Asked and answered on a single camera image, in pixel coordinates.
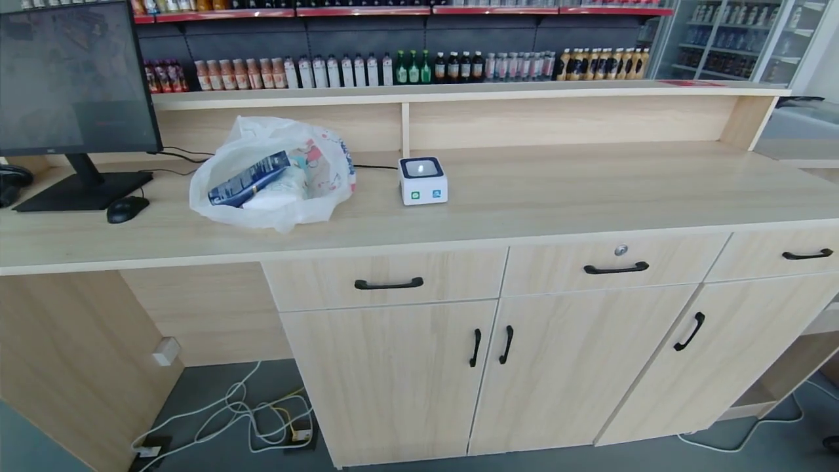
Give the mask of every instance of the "monitor stand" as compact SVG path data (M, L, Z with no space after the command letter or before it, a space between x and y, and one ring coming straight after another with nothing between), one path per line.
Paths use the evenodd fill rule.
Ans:
M152 180L151 172L100 173L87 154L66 156L76 173L17 205L16 212L104 210Z

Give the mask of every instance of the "gray floor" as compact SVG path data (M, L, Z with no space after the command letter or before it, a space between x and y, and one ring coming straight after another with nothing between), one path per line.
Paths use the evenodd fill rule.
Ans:
M192 368L184 371L169 400L160 412L158 422L178 413L200 408L221 398L227 387L240 380L253 364L231 364ZM815 381L828 385L821 377ZM248 382L248 404L270 401L302 385L292 360L263 363ZM831 389L839 394L839 389ZM405 464L350 468L356 472L773 472L791 470L806 472L837 472L839 455L827 453L821 440L839 434L839 402L810 385L797 392L805 410L805 419L795 424L765 424L755 433L739 454L721 454L684 444L677 438L660 438L601 448L562 448L524 453L496 454L477 458L442 459ZM797 411L791 401L776 408L772 417L794 417ZM188 443L209 413L194 415L167 425L160 433L172 435L175 444ZM3 419L2 472L41 472L86 470L77 460L50 442L9 408L0 404ZM211 423L210 431L217 424ZM271 428L272 418L264 420ZM730 448L743 438L753 423L744 418L719 422L692 438L716 446ZM282 451L251 454L247 443L248 425L244 420L233 425L217 438L198 444L166 458L159 472L335 470L323 444L314 452L293 455Z

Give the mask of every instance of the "white box device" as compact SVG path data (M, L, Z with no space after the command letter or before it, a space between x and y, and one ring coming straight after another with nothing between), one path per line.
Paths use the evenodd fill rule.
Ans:
M405 205L449 201L449 181L436 157L400 159L399 187Z

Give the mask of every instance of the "cabinet door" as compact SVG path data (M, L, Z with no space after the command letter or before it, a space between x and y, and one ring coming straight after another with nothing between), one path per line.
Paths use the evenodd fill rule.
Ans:
M839 272L703 286L597 444L710 427L838 291Z
M496 305L281 315L336 467L466 455Z
M469 454L593 443L695 289L502 299Z

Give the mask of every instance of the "blue package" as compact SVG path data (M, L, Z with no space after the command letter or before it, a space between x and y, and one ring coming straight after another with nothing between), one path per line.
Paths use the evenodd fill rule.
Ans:
M216 186L209 192L212 205L227 205L240 207L253 197L256 192L264 189L269 183L277 180L289 168L289 157L285 151L271 154L223 184Z

